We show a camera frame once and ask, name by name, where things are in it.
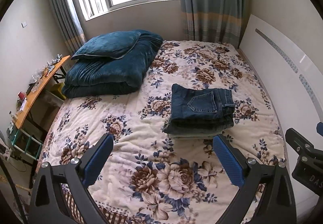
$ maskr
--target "white headboard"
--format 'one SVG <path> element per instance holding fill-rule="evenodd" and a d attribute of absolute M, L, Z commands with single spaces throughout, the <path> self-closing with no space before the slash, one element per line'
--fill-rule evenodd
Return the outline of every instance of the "white headboard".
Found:
<path fill-rule="evenodd" d="M 304 52 L 280 31 L 251 15 L 240 44 L 272 100 L 285 135 L 290 127 L 323 150 L 316 125 L 323 121 L 323 75 Z M 291 176 L 298 154 L 287 154 L 298 217 L 316 205 L 318 196 Z"/>

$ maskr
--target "jeans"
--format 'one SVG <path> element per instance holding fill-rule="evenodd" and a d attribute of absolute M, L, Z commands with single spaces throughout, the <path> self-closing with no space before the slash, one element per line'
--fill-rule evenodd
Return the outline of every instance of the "jeans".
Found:
<path fill-rule="evenodd" d="M 173 84 L 171 116 L 163 132 L 215 134 L 234 125 L 234 111 L 235 104 L 229 89 L 193 90 Z"/>

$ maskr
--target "floral pattern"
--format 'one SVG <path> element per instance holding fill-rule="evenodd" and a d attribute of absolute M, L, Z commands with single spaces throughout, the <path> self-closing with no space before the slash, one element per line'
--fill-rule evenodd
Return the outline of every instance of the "floral pattern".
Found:
<path fill-rule="evenodd" d="M 269 165 L 285 161 L 271 101 L 235 49 L 226 43 L 166 41 L 138 92 L 67 99 L 38 166 L 43 161 L 67 164 L 108 134 L 114 138 L 113 152 L 88 190 L 109 222 L 215 223 L 238 188 L 231 185 L 211 139 L 175 140 L 161 132 L 171 115 L 174 83 L 196 90 L 231 89 L 235 125 L 222 134 L 245 157 Z M 259 186 L 244 222 L 263 189 Z M 67 185 L 63 190 L 70 197 Z"/>

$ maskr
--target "jeans back pocket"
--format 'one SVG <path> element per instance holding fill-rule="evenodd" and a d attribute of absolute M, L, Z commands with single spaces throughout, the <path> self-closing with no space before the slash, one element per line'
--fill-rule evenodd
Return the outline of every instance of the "jeans back pocket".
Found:
<path fill-rule="evenodd" d="M 195 112 L 217 113 L 213 91 L 207 94 L 192 97 L 187 105 Z"/>

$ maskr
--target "silver bolt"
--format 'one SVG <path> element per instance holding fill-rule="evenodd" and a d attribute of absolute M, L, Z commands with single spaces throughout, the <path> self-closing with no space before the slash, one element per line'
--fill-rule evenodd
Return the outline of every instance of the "silver bolt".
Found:
<path fill-rule="evenodd" d="M 278 166 L 284 168 L 286 165 L 284 162 L 278 162 Z"/>
<path fill-rule="evenodd" d="M 252 157 L 248 158 L 248 163 L 249 164 L 254 165 L 254 164 L 256 164 L 256 162 L 257 161 L 254 158 L 252 158 Z"/>
<path fill-rule="evenodd" d="M 45 168 L 48 167 L 49 163 L 48 162 L 44 162 L 43 164 L 41 164 L 41 167 Z"/>
<path fill-rule="evenodd" d="M 71 159 L 71 164 L 77 164 L 80 161 L 78 157 L 72 158 Z"/>

